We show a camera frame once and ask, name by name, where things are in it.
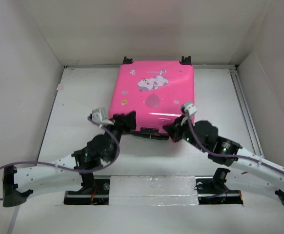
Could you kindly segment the pink hard-shell suitcase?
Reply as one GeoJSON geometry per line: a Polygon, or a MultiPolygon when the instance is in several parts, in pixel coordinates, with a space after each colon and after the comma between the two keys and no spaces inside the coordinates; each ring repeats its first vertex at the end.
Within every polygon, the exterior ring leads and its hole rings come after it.
{"type": "Polygon", "coordinates": [[[136,112],[137,137],[169,140],[164,125],[174,122],[181,106],[195,100],[191,57],[178,60],[133,60],[124,57],[119,68],[108,116],[136,112]]]}

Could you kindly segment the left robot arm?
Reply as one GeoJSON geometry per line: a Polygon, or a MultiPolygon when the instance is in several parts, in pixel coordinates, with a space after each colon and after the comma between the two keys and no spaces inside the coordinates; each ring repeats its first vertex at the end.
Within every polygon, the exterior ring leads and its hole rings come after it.
{"type": "Polygon", "coordinates": [[[93,110],[88,121],[101,128],[86,146],[54,162],[31,162],[30,167],[6,166],[2,178],[2,205],[19,206],[27,199],[77,185],[82,193],[95,190],[94,172],[111,166],[120,154],[122,135],[136,129],[136,112],[115,114],[108,118],[104,108],[93,110]]]}

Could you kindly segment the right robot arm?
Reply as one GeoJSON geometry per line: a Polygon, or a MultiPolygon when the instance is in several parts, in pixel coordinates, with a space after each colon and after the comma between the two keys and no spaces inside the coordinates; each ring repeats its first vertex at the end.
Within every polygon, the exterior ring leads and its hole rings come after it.
{"type": "Polygon", "coordinates": [[[211,180],[212,188],[218,193],[249,191],[275,199],[284,206],[284,166],[219,136],[218,128],[207,120],[192,123],[181,116],[163,128],[173,142],[183,139],[220,165],[211,180]]]}

